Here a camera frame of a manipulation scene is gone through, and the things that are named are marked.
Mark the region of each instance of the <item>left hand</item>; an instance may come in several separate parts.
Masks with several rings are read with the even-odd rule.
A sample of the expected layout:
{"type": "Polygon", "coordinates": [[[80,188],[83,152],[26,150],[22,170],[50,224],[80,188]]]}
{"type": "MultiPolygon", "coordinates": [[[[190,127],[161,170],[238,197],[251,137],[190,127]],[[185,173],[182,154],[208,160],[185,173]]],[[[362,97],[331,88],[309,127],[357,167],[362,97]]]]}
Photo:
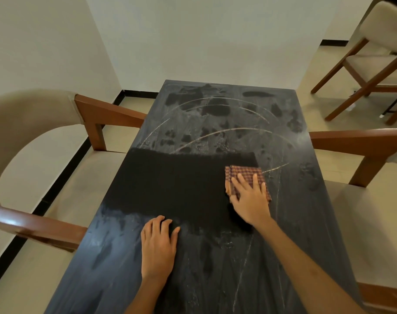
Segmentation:
{"type": "Polygon", "coordinates": [[[171,219],[164,222],[164,216],[149,220],[141,232],[142,239],[142,279],[153,280],[165,285],[173,267],[177,251],[177,239],[180,227],[173,230],[169,237],[171,219]]]}

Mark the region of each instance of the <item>floor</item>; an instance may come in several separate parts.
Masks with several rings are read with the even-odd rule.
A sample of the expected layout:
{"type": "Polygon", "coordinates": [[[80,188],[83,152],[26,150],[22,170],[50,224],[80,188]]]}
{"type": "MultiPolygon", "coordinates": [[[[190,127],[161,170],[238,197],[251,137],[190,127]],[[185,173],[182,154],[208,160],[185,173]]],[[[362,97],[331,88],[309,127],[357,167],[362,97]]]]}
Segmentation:
{"type": "MultiPolygon", "coordinates": [[[[310,131],[386,128],[386,118],[379,119],[379,115],[397,94],[373,93],[332,122],[323,120],[358,88],[345,70],[316,95],[310,94],[348,47],[320,47],[297,89],[310,131]]],[[[374,46],[367,46],[366,51],[383,52],[374,46]]],[[[152,103],[151,99],[127,97],[121,105],[147,113],[152,103]]],[[[106,152],[89,151],[46,215],[87,226],[137,131],[106,126],[107,148],[115,152],[107,152],[106,157],[106,152]],[[92,167],[100,169],[95,174],[101,174],[101,185],[92,182],[92,167]]],[[[356,279],[397,288],[397,164],[386,164],[368,188],[362,189],[347,184],[361,157],[327,151],[316,154],[356,279]]],[[[43,313],[71,259],[70,253],[28,241],[0,281],[0,314],[43,313]]]]}

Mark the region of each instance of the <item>hand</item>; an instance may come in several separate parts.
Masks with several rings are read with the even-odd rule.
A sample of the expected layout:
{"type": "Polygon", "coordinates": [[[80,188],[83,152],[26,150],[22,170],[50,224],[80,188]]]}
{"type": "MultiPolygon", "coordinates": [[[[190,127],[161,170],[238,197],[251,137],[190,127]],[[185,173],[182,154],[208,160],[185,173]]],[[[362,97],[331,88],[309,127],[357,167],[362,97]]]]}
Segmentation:
{"type": "Polygon", "coordinates": [[[243,178],[242,174],[238,174],[238,180],[232,178],[232,183],[241,194],[240,199],[236,195],[230,196],[230,202],[233,208],[247,223],[258,229],[259,224],[267,222],[270,219],[269,203],[266,197],[266,185],[258,184],[257,174],[253,175],[253,187],[251,187],[243,178]]]}
{"type": "Polygon", "coordinates": [[[168,279],[173,267],[175,252],[177,251],[177,239],[180,227],[174,229],[171,239],[168,227],[172,222],[164,216],[158,216],[149,220],[141,232],[142,238],[142,279],[153,280],[162,287],[168,279]]]}

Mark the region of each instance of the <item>baseboard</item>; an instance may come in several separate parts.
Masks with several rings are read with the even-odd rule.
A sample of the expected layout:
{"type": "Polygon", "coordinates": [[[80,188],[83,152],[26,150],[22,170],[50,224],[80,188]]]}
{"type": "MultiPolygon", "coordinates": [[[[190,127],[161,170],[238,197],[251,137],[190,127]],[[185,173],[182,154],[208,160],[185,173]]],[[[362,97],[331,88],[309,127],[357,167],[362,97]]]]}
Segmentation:
{"type": "Polygon", "coordinates": [[[126,97],[149,98],[149,99],[156,99],[156,96],[158,95],[157,92],[136,91],[136,90],[124,90],[124,94],[126,97]]]}
{"type": "MultiPolygon", "coordinates": [[[[117,98],[114,100],[113,105],[120,105],[124,97],[125,94],[122,90],[118,94],[117,98]]],[[[81,147],[75,153],[73,158],[69,161],[68,165],[62,171],[62,173],[60,173],[59,177],[55,180],[50,189],[46,192],[42,200],[40,200],[39,204],[33,211],[34,215],[44,216],[50,205],[55,200],[56,196],[60,193],[68,179],[71,177],[72,173],[75,171],[78,164],[82,161],[82,158],[84,158],[90,147],[91,142],[87,138],[84,143],[82,143],[81,147]]],[[[14,258],[20,252],[26,241],[27,239],[15,236],[11,243],[8,245],[8,247],[5,249],[5,251],[2,253],[0,257],[0,279],[2,278],[8,267],[11,265],[14,258]]]]}
{"type": "Polygon", "coordinates": [[[347,46],[348,41],[341,41],[341,40],[322,40],[320,46],[347,46]]]}

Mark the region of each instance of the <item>black tabletop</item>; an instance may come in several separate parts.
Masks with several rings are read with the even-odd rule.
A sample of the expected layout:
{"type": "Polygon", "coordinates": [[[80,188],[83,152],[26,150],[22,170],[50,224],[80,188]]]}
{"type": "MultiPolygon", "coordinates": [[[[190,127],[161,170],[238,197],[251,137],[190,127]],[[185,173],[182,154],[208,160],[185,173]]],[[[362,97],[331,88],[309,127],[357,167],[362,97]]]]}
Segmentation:
{"type": "MultiPolygon", "coordinates": [[[[361,303],[294,90],[167,80],[132,148],[253,152],[268,183],[272,217],[361,303]]],[[[136,295],[142,279],[139,234],[151,216],[137,205],[121,207],[133,165],[126,156],[45,313],[119,314],[136,295]]],[[[175,273],[157,313],[305,313],[258,232],[197,233],[178,223],[175,273]],[[212,276],[201,275],[209,264],[212,276]]]]}

